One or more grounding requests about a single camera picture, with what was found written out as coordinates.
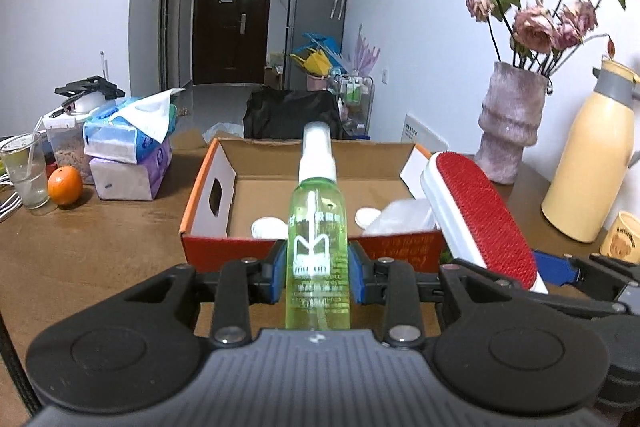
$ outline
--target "green liquid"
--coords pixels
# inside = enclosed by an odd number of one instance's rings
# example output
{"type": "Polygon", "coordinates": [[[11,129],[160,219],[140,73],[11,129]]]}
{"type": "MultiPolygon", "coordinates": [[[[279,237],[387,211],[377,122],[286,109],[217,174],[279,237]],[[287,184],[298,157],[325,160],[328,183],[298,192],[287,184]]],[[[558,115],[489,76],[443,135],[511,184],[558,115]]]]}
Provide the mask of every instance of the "green liquid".
{"type": "Polygon", "coordinates": [[[287,330],[348,330],[347,216],[340,190],[325,178],[303,182],[289,216],[287,330]]]}

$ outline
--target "black bag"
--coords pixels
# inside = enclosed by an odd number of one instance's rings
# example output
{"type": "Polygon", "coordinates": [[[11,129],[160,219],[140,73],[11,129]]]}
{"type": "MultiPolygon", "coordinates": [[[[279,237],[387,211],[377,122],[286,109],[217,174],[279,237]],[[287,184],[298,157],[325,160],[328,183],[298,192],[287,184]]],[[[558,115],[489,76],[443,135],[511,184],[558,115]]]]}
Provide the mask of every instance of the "black bag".
{"type": "Polygon", "coordinates": [[[322,121],[331,138],[349,139],[340,121],[335,95],[329,91],[286,91],[263,87],[254,91],[244,115],[244,137],[253,140],[302,140],[305,125],[322,121]]]}

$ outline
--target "dark brown door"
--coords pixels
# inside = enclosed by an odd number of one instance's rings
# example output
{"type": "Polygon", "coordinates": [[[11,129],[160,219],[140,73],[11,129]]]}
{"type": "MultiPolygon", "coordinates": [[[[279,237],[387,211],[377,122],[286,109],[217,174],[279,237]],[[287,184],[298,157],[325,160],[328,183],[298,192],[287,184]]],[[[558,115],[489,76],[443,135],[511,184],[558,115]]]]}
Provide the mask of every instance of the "dark brown door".
{"type": "Polygon", "coordinates": [[[195,0],[193,83],[264,82],[270,0],[195,0]]]}

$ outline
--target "bear illustration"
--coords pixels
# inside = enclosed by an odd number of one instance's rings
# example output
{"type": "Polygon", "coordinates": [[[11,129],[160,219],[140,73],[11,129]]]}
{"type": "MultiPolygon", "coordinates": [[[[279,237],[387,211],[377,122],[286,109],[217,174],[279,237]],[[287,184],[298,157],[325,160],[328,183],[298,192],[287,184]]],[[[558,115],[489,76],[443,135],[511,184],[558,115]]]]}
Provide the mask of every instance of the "bear illustration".
{"type": "Polygon", "coordinates": [[[611,239],[611,248],[609,248],[609,251],[616,259],[624,259],[631,253],[631,245],[626,242],[624,237],[616,234],[611,239]]]}

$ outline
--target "thermos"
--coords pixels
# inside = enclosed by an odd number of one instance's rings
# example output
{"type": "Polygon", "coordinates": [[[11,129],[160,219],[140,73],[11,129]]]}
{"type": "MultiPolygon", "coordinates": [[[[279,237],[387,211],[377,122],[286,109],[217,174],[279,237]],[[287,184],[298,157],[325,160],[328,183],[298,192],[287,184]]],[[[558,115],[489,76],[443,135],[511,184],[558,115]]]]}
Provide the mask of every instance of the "thermos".
{"type": "Polygon", "coordinates": [[[634,147],[634,86],[626,66],[603,59],[598,81],[582,106],[562,153],[542,212],[565,235],[591,243],[618,195],[628,168],[640,159],[634,147]]]}

